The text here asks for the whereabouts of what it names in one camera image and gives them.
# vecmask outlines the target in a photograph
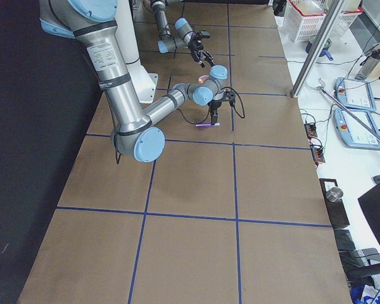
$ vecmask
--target black wall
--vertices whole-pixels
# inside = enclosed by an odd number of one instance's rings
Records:
[[[0,304],[16,303],[100,98],[79,47],[41,30],[38,0],[0,0]]]

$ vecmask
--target silver metal rod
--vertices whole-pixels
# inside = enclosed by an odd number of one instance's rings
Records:
[[[341,13],[342,7],[345,3],[345,0],[333,1],[329,11],[325,17],[324,23],[318,31],[317,39],[315,40],[313,46],[311,47],[310,52],[304,62],[303,67],[301,68],[300,74],[298,74],[296,83],[291,90],[291,97],[297,98],[300,95],[301,90],[303,89],[305,82],[310,76],[311,70],[314,67],[314,63],[319,57],[322,49],[324,48],[325,42],[328,39],[329,34],[338,21],[339,14]]]
[[[357,118],[347,107],[345,107],[342,103],[339,102],[334,96],[330,95],[324,88],[321,88],[321,91],[331,98],[338,107],[340,107],[342,110],[347,112],[354,120],[356,120],[363,128],[368,130],[375,138],[377,138],[380,141],[380,135],[374,132],[371,128],[369,128],[363,121],[361,121],[359,118]]]

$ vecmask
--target plastic crate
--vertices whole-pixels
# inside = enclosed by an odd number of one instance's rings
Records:
[[[288,0],[286,12],[284,13],[284,26],[288,30],[290,38],[294,42],[308,41],[312,35],[316,35],[325,19],[325,13],[320,15],[303,15],[296,4],[300,0]],[[324,8],[326,0],[314,0],[321,8]],[[339,16],[329,38],[339,39],[349,29],[356,17],[363,12],[361,8],[357,11],[345,11]]]

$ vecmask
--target white desk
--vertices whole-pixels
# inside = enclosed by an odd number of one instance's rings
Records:
[[[291,41],[286,29],[281,27],[282,18],[277,17],[276,22],[279,25],[279,33],[287,60],[304,61],[307,56],[305,52],[307,43],[294,43]],[[362,54],[362,50],[350,30],[340,40],[332,42],[330,52],[334,57],[334,61],[329,61],[324,56],[319,58],[317,62],[342,63],[354,60]],[[316,87],[319,85],[318,79],[321,78],[326,82],[326,89],[332,92],[336,78],[346,76],[352,65],[353,63],[340,66],[316,64],[308,79],[308,84]],[[293,82],[295,82],[302,66],[302,63],[288,63]],[[354,78],[359,69],[360,67],[356,64],[350,78]],[[374,97],[380,98],[380,81],[373,82],[371,86]],[[305,87],[298,98],[298,103],[301,109],[313,115],[316,120],[325,120],[328,118],[332,101],[321,93]],[[380,101],[376,101],[376,105],[377,112],[380,113]],[[380,116],[373,114],[373,118],[380,129]],[[312,119],[307,117],[307,121],[311,122]],[[380,246],[357,200],[374,187],[371,178],[375,175],[380,175],[380,151],[346,148],[338,137],[333,119],[329,121],[327,132],[326,126],[326,123],[317,124],[318,137],[324,144],[326,142],[324,155],[326,163],[319,165],[317,169],[318,177],[336,179],[339,187],[343,190],[343,202],[350,221],[349,231],[357,249],[374,247],[380,252]]]

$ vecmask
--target light blue cap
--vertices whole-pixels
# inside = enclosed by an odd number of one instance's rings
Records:
[[[146,129],[138,137],[134,146],[134,157],[139,162],[153,162],[157,159],[165,147],[165,136],[156,127]]]
[[[82,16],[95,22],[105,22],[114,18],[117,0],[68,0],[69,4]]]
[[[185,18],[180,18],[180,19],[178,19],[177,21],[176,21],[176,23],[175,23],[175,29],[179,29],[179,28],[181,28],[183,25],[185,25],[186,23],[188,23],[187,22],[187,20],[185,19]]]
[[[208,104],[214,97],[213,91],[207,87],[198,87],[194,90],[193,100],[197,105],[205,106]]]
[[[162,40],[159,40],[159,41],[158,41],[158,48],[159,48],[159,52],[161,52],[162,54],[168,52],[168,49],[167,49],[167,47],[166,47],[166,44],[165,44]]]
[[[41,18],[39,18],[41,21],[41,27],[44,30],[45,33],[49,33],[51,35],[56,35],[64,38],[71,38],[75,39],[74,34],[63,27],[60,27],[59,25],[49,23]]]
[[[227,79],[228,71],[223,65],[215,65],[210,70],[210,75],[216,79]]]

